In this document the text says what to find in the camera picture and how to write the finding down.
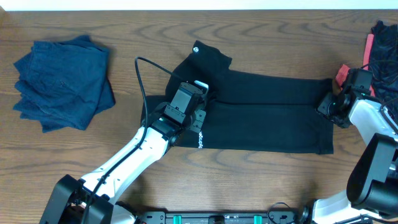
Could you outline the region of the black t-shirt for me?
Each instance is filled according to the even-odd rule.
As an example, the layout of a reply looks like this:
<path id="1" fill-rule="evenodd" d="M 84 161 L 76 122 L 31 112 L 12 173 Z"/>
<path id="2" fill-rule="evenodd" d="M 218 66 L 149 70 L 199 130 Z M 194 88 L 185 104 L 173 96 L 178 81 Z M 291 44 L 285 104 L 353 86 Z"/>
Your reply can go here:
<path id="1" fill-rule="evenodd" d="M 333 123 L 316 112 L 332 80 L 282 78 L 230 69 L 231 57 L 196 41 L 174 70 L 164 95 L 147 97 L 148 110 L 170 102 L 182 81 L 208 84 L 199 133 L 185 131 L 178 146 L 284 153 L 333 153 Z"/>

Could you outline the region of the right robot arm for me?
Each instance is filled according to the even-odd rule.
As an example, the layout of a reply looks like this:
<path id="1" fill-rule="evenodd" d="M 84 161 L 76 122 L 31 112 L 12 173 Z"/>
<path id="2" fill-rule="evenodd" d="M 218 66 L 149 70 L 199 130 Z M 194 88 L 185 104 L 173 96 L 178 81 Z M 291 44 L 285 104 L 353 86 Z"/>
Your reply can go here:
<path id="1" fill-rule="evenodd" d="M 350 69 L 340 93 L 328 93 L 318 105 L 337 126 L 355 126 L 366 148 L 346 189 L 316 200 L 309 223 L 397 223 L 397 125 L 371 95 L 372 79 L 369 70 Z"/>

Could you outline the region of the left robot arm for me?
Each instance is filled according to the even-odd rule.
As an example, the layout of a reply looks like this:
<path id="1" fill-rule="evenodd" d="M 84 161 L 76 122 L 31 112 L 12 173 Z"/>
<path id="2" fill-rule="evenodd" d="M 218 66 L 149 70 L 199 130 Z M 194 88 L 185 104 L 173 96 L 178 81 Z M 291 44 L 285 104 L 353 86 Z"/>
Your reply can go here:
<path id="1" fill-rule="evenodd" d="M 172 101 L 159 104 L 136 135 L 110 160 L 76 180 L 70 175 L 55 185 L 41 223 L 135 223 L 120 196 L 173 146 L 185 130 L 200 132 L 209 86 L 182 82 Z"/>

